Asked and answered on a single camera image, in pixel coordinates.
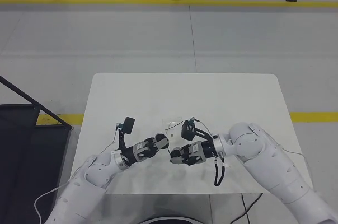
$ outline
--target white cable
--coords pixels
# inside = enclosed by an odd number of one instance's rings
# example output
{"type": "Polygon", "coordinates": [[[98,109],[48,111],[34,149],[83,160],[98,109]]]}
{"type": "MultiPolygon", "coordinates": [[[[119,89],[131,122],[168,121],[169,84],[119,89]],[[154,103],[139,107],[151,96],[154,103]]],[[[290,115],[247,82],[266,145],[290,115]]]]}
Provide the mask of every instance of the white cable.
{"type": "MultiPolygon", "coordinates": [[[[117,130],[116,130],[115,133],[114,133],[114,138],[113,138],[112,143],[110,143],[107,147],[105,147],[104,150],[102,150],[101,153],[103,153],[108,147],[110,147],[112,144],[114,144],[116,135],[117,135],[117,130]]],[[[82,166],[80,166],[80,167],[73,173],[73,175],[71,176],[70,179],[72,179],[72,178],[75,176],[75,174],[77,173],[77,171],[78,171],[81,167],[82,167],[82,166]]],[[[67,180],[67,182],[66,182],[65,184],[62,184],[61,186],[58,186],[58,187],[52,189],[51,191],[44,193],[43,195],[39,196],[39,197],[35,200],[34,207],[35,207],[35,210],[36,210],[37,215],[39,216],[40,224],[42,224],[42,217],[41,217],[41,214],[40,214],[40,212],[39,212],[39,210],[37,209],[37,206],[36,206],[37,201],[38,201],[40,198],[42,198],[43,196],[45,196],[45,195],[47,195],[47,194],[49,194],[49,193],[55,192],[56,190],[58,190],[58,189],[60,189],[60,188],[62,188],[62,187],[64,187],[64,186],[66,186],[66,185],[69,183],[69,180],[67,180]]]]}
{"type": "Polygon", "coordinates": [[[304,161],[305,161],[305,163],[306,163],[306,165],[307,165],[308,173],[309,173],[309,175],[310,175],[310,177],[311,177],[311,180],[312,180],[312,187],[313,187],[313,190],[315,190],[314,183],[313,183],[313,175],[312,175],[312,172],[311,172],[311,167],[309,166],[309,163],[308,163],[306,157],[305,157],[302,153],[299,153],[299,152],[291,152],[291,151],[285,150],[281,145],[279,145],[279,146],[280,146],[280,148],[282,148],[282,150],[285,151],[285,152],[289,152],[289,153],[292,153],[292,154],[298,154],[298,155],[300,155],[300,156],[302,156],[302,157],[304,158],[304,161]]]}
{"type": "Polygon", "coordinates": [[[113,138],[112,143],[110,143],[107,147],[105,147],[104,150],[102,150],[102,152],[100,152],[100,154],[102,154],[108,147],[110,147],[112,144],[114,144],[116,135],[117,135],[117,130],[114,133],[114,138],[113,138]]]}
{"type": "Polygon", "coordinates": [[[40,214],[40,212],[39,212],[39,210],[37,209],[37,206],[36,206],[37,201],[38,201],[40,198],[42,198],[43,196],[45,196],[45,195],[47,195],[47,194],[49,194],[49,193],[55,192],[56,190],[60,189],[60,188],[63,187],[63,186],[66,186],[68,183],[69,183],[69,180],[68,180],[65,184],[62,184],[61,186],[58,186],[58,187],[54,188],[53,190],[50,190],[49,192],[44,193],[43,195],[39,196],[39,197],[35,200],[34,207],[35,207],[35,210],[36,210],[37,215],[39,216],[40,224],[42,224],[42,217],[41,217],[41,214],[40,214]]]}
{"type": "Polygon", "coordinates": [[[203,124],[203,126],[206,128],[206,130],[209,132],[210,136],[212,137],[212,133],[209,131],[209,128],[203,123],[203,122],[200,122],[201,124],[203,124]]]}
{"type": "Polygon", "coordinates": [[[298,154],[298,155],[300,155],[300,156],[303,157],[304,162],[305,162],[306,165],[307,165],[308,174],[309,174],[309,176],[311,177],[311,180],[312,180],[312,188],[313,188],[313,190],[315,190],[315,187],[314,187],[314,181],[313,181],[313,174],[312,174],[312,172],[311,172],[311,167],[309,166],[309,163],[308,163],[308,160],[306,159],[306,157],[305,157],[302,153],[299,153],[299,152],[291,152],[291,151],[285,150],[285,149],[283,148],[283,146],[280,145],[279,143],[277,143],[277,141],[276,141],[269,133],[267,133],[265,130],[263,130],[263,131],[264,131],[264,132],[271,138],[271,140],[274,141],[274,142],[278,145],[278,147],[280,147],[283,151],[288,152],[288,153],[292,153],[292,154],[298,154]]]}

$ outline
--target black frame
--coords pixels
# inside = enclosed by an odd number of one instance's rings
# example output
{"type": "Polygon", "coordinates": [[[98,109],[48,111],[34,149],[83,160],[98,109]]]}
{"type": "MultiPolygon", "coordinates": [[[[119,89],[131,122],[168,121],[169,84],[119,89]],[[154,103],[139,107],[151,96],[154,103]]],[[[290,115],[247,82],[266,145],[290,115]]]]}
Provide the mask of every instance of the black frame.
{"type": "Polygon", "coordinates": [[[42,104],[40,104],[39,102],[37,102],[36,100],[34,100],[31,96],[29,96],[26,93],[24,93],[22,90],[20,90],[19,88],[17,88],[14,84],[10,83],[9,81],[7,81],[2,76],[0,76],[0,83],[2,83],[4,86],[8,87],[10,90],[14,91],[15,93],[19,94],[22,98],[24,98],[28,102],[30,102],[33,105],[35,105],[36,108],[39,108],[43,112],[45,112],[48,115],[50,115],[52,118],[54,118],[55,120],[57,120],[58,122],[60,122],[61,124],[63,124],[65,126],[65,128],[69,128],[69,130],[73,129],[73,127],[70,124],[68,124],[67,122],[65,122],[64,120],[62,120],[60,117],[58,117],[57,115],[55,115],[53,112],[51,112],[45,106],[43,106],[42,104]]]}

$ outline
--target concrete floor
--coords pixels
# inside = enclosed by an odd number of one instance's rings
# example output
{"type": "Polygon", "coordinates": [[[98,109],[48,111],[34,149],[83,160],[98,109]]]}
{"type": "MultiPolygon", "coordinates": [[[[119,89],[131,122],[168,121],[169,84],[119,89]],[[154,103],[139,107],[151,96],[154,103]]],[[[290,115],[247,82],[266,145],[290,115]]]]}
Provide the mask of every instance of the concrete floor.
{"type": "MultiPolygon", "coordinates": [[[[338,111],[338,10],[0,6],[0,74],[50,110],[83,114],[97,72],[273,73],[289,111],[338,111]]],[[[0,104],[20,102],[0,85],[0,104]]],[[[338,209],[338,123],[294,127],[316,190],[338,209]]],[[[68,167],[80,129],[72,133],[68,167]]],[[[256,196],[245,195],[247,204],[256,196]]],[[[219,224],[242,211],[239,195],[109,195],[91,222],[183,214],[219,224]]],[[[296,223],[270,194],[250,217],[296,223]]]]}

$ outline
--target white table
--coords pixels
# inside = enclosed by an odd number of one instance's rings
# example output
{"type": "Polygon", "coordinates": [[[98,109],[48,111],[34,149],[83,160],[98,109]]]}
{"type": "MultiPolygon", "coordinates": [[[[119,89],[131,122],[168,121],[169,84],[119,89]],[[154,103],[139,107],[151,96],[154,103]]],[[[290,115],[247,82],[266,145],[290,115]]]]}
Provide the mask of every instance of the white table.
{"type": "MultiPolygon", "coordinates": [[[[132,134],[125,137],[127,146],[164,133],[168,120],[194,116],[212,133],[227,132],[236,122],[255,122],[286,149],[302,153],[272,74],[98,73],[92,81],[72,172],[112,141],[115,124],[126,116],[135,118],[132,134]]],[[[176,136],[170,149],[188,143],[176,136]]],[[[312,185],[304,159],[291,153],[289,157],[312,185]]],[[[154,158],[117,175],[108,194],[266,192],[234,156],[226,160],[231,167],[221,186],[215,187],[213,158],[194,166],[174,165],[168,151],[160,150],[154,158]]]]}

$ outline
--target yellow tape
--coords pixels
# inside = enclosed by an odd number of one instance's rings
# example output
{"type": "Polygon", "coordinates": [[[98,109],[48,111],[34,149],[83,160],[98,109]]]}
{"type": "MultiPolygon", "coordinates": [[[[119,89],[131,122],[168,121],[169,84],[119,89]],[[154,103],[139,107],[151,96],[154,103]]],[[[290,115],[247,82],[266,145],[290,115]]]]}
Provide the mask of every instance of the yellow tape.
{"type": "MultiPolygon", "coordinates": [[[[82,125],[83,114],[59,114],[65,122],[70,125],[82,125]]],[[[338,122],[338,112],[291,112],[293,123],[324,123],[338,122]]],[[[37,120],[37,125],[60,124],[50,115],[41,114],[37,120]]]]}
{"type": "Polygon", "coordinates": [[[338,122],[338,112],[291,112],[293,123],[338,122]]]}
{"type": "MultiPolygon", "coordinates": [[[[58,116],[70,125],[82,125],[84,114],[58,114],[58,116]]],[[[40,114],[37,119],[37,125],[61,124],[50,115],[40,114]]]]}
{"type": "Polygon", "coordinates": [[[0,4],[166,4],[197,6],[333,7],[338,2],[265,2],[226,0],[0,0],[0,4]]]}

